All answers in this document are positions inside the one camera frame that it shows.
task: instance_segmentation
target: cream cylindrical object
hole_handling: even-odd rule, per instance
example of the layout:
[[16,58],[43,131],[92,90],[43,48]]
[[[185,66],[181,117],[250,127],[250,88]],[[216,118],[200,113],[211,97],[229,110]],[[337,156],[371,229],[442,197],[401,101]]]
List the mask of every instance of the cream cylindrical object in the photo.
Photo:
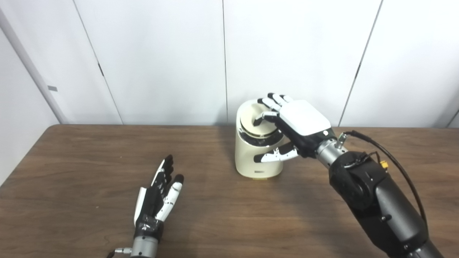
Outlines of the cream cylindrical object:
[[237,171],[250,178],[268,178],[278,175],[283,162],[255,163],[253,157],[264,154],[282,145],[284,135],[273,123],[263,121],[253,126],[260,113],[270,111],[257,100],[244,102],[236,114],[235,163]]

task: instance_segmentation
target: wooden table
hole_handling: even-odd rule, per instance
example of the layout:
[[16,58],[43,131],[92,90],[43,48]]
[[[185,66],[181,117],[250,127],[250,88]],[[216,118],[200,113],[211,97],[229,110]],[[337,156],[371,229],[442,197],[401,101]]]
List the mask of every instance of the wooden table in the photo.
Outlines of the wooden table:
[[[358,130],[410,173],[431,239],[445,257],[457,257],[459,130]],[[385,257],[317,160],[297,158],[275,178],[251,180],[235,170],[234,137],[233,127],[50,127],[0,188],[0,256],[104,258],[130,247],[139,187],[172,153],[185,184],[159,258]],[[374,150],[352,138],[346,147]],[[399,172],[389,169],[413,200]]]

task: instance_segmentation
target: fingertip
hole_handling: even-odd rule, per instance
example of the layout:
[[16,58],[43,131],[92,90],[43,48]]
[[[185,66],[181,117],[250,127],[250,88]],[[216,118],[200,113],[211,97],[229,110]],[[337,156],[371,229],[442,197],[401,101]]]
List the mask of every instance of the fingertip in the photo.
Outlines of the fingertip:
[[182,174],[178,174],[174,177],[174,183],[181,183],[183,184],[185,177]]

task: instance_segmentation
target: white wall panel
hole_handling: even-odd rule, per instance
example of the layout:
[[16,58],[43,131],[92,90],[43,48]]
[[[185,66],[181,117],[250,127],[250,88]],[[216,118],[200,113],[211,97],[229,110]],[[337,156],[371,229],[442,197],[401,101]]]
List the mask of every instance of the white wall panel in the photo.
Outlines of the white wall panel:
[[57,119],[0,30],[0,185]]
[[0,0],[0,9],[68,123],[121,123],[71,0]]
[[341,126],[445,127],[459,108],[457,10],[385,0]]
[[125,123],[226,123],[221,1],[75,2]]
[[338,125],[380,1],[225,0],[229,121],[269,92]]
[[452,120],[452,122],[449,125],[450,128],[459,128],[459,114],[456,115],[456,117]]

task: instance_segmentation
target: wire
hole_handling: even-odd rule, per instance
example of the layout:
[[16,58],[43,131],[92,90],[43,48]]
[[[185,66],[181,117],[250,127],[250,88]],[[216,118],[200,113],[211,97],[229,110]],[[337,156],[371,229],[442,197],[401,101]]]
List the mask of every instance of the wire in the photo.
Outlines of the wire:
[[416,187],[414,186],[413,182],[409,178],[408,173],[405,171],[405,169],[402,167],[402,165],[397,161],[397,159],[394,156],[392,156],[392,154],[388,150],[386,150],[383,146],[381,146],[375,140],[373,140],[372,138],[370,138],[370,137],[368,137],[368,136],[366,136],[364,134],[361,134],[361,133],[359,133],[359,132],[357,132],[355,130],[344,132],[344,134],[357,137],[357,138],[359,138],[361,140],[364,140],[364,141],[366,141],[368,143],[373,144],[378,149],[380,149],[395,164],[395,166],[398,168],[398,170],[400,170],[400,172],[402,173],[403,177],[407,181],[411,191],[413,192],[414,198],[415,198],[416,203],[418,204],[418,207],[419,207],[419,213],[421,214],[421,217],[424,220],[425,227],[426,227],[427,233],[428,233],[429,232],[429,228],[427,226],[427,217],[425,215],[424,206],[422,205],[421,198],[419,197],[419,194],[418,194],[418,191],[416,190]]
[[115,251],[109,252],[107,258],[112,258],[113,256],[115,256]]

